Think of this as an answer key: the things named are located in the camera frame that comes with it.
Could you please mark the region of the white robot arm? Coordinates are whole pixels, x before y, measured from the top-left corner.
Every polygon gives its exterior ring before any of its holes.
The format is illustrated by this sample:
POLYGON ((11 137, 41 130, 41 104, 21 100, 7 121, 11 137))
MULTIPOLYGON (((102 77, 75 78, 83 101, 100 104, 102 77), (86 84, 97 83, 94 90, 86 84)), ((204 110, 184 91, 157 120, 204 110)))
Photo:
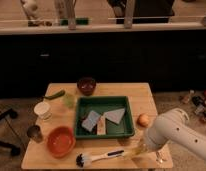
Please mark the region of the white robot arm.
POLYGON ((152 125, 144 131, 132 154, 158 151, 171 140, 206 161, 206 136, 189 128, 186 125, 188 121, 188 114, 180 108, 158 115, 152 125))

